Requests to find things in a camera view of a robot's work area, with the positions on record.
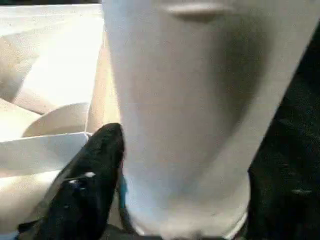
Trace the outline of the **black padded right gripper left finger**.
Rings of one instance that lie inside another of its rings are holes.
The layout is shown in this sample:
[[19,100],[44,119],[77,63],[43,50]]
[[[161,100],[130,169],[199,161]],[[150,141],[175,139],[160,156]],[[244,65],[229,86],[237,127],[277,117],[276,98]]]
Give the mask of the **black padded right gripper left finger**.
[[103,235],[125,151],[122,127],[98,129],[57,175],[18,240],[98,240]]

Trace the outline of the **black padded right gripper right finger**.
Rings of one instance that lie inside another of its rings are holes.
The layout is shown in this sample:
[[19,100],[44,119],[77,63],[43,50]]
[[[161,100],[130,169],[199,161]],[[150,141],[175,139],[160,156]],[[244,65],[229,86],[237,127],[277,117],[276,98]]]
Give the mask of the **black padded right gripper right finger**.
[[287,157],[260,148],[249,167],[247,239],[318,240],[320,191],[308,184]]

